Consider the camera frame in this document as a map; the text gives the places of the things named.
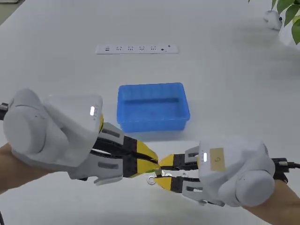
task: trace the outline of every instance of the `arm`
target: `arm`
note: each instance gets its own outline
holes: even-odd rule
[[[300,198],[281,180],[275,181],[275,192],[265,203],[244,208],[272,225],[300,224]]]
[[[51,171],[31,167],[14,157],[8,143],[0,148],[0,194],[49,173]]]

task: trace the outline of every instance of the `electrical outlet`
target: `electrical outlet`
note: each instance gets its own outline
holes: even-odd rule
[[[98,45],[96,54],[179,53],[177,45]]]

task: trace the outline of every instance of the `white tabletop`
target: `white tabletop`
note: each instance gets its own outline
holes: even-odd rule
[[[0,100],[25,87],[41,98],[98,93],[105,120],[116,124],[120,85],[181,82],[191,112],[185,131],[133,135],[160,157],[242,134],[263,139],[271,157],[300,162],[300,52],[265,28],[270,2],[26,0],[0,26]],[[94,53],[97,44],[139,43],[178,44],[180,53]],[[96,187],[56,173],[1,195],[0,210],[8,225],[265,224],[243,209],[199,206],[146,177]],[[288,178],[300,193],[299,174]]]

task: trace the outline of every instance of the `blue plastic bin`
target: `blue plastic bin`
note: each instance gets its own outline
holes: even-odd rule
[[[124,132],[183,130],[189,118],[182,83],[119,87],[117,121]]]

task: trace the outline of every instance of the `led light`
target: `led light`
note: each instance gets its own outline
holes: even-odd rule
[[[204,162],[207,161],[207,153],[206,153],[206,152],[203,154],[203,161],[204,161]]]
[[[92,106],[92,107],[90,108],[90,115],[93,116],[93,115],[94,115],[94,112],[95,112],[95,107]]]

